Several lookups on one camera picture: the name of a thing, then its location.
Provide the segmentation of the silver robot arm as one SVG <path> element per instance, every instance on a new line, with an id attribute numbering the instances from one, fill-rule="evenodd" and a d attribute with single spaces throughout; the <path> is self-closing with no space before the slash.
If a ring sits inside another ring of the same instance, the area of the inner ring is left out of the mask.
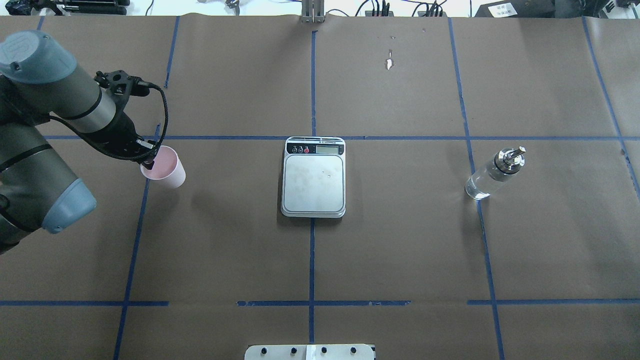
<path id="1" fill-rule="evenodd" d="M 62 232 L 97 205 L 39 125 L 57 121 L 106 157 L 152 169 L 169 122 L 157 140 L 144 139 L 125 108 L 130 97 L 160 87 L 123 70 L 91 76 L 41 30 L 8 35 L 0 55 L 0 243 L 6 253 L 39 229 Z"/>

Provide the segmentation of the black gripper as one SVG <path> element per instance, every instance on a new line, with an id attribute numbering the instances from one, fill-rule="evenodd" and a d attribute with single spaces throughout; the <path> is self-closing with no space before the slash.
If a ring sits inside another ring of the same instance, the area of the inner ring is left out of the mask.
<path id="1" fill-rule="evenodd" d="M 150 143 L 138 135 L 133 121 L 121 112 L 116 118 L 98 132 L 99 148 L 108 156 L 119 160 L 142 159 L 145 169 L 154 167 L 159 147 L 150 148 Z"/>

